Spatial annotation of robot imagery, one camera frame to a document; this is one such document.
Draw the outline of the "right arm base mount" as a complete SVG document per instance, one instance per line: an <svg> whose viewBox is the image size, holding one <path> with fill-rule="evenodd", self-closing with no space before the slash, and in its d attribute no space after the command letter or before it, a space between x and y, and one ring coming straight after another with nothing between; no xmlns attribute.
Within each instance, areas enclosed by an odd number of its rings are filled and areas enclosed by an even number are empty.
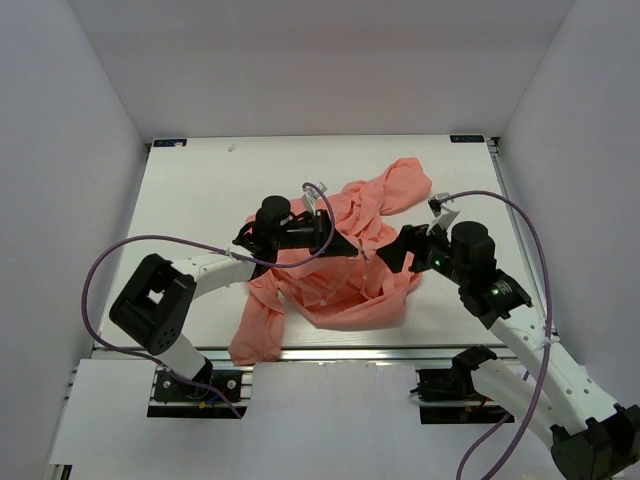
<svg viewBox="0 0 640 480"><path fill-rule="evenodd" d="M458 355L445 369L420 369L417 385L409 391L418 401L422 425L495 425L500 420L513 423L514 418L492 399L479 394L471 373L496 353L481 345L472 346Z"/></svg>

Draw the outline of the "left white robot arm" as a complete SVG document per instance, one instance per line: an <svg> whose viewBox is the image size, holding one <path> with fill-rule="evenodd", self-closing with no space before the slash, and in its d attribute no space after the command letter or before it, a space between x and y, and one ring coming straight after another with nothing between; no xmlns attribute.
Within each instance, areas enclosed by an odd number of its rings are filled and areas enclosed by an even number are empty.
<svg viewBox="0 0 640 480"><path fill-rule="evenodd" d="M158 254L143 258L109 311L109 319L153 358L177 374L177 387L199 399L211 387L212 365L182 333L191 303L271 270L284 250L303 249L311 258L355 257L358 249L335 228L327 210L295 214L281 196L262 201L255 218L221 255L208 253L184 261Z"/></svg>

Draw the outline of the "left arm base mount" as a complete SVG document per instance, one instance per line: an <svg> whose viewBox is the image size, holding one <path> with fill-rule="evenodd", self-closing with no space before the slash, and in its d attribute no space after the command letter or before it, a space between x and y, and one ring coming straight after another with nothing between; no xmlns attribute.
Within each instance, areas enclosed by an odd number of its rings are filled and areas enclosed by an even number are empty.
<svg viewBox="0 0 640 480"><path fill-rule="evenodd" d="M166 368L157 368L147 407L149 418L239 420L246 413L251 398L253 369L236 367L228 361L213 361L210 373L200 388L177 381Z"/></svg>

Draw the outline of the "salmon pink jacket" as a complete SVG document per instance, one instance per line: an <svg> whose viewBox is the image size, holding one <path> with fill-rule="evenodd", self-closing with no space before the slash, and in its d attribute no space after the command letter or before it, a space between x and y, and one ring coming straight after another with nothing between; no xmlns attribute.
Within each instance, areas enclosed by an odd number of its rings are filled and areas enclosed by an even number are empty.
<svg viewBox="0 0 640 480"><path fill-rule="evenodd" d="M396 230L387 216L402 213L429 197L431 179L415 157L400 158L379 176L346 184L329 198L337 231L354 244L355 257L309 261L305 250L285 250L282 269L270 269L248 284L241 322L228 348L234 364L279 359L290 303L317 328L378 329L398 324L420 275L391 272L377 256Z"/></svg>

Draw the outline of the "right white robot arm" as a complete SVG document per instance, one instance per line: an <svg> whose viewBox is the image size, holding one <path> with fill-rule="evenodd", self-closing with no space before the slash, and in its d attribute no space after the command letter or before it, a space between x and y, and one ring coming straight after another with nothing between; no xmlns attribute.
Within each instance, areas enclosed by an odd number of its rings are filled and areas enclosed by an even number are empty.
<svg viewBox="0 0 640 480"><path fill-rule="evenodd" d="M489 349L476 346L452 361L451 384L459 396L488 397L519 419L566 479L611 479L638 463L638 406L621 406L561 343L546 337L530 296L498 268L484 225L406 225L377 255L394 273L405 266L413 273L432 270L456 284L465 309L536 381L527 383Z"/></svg>

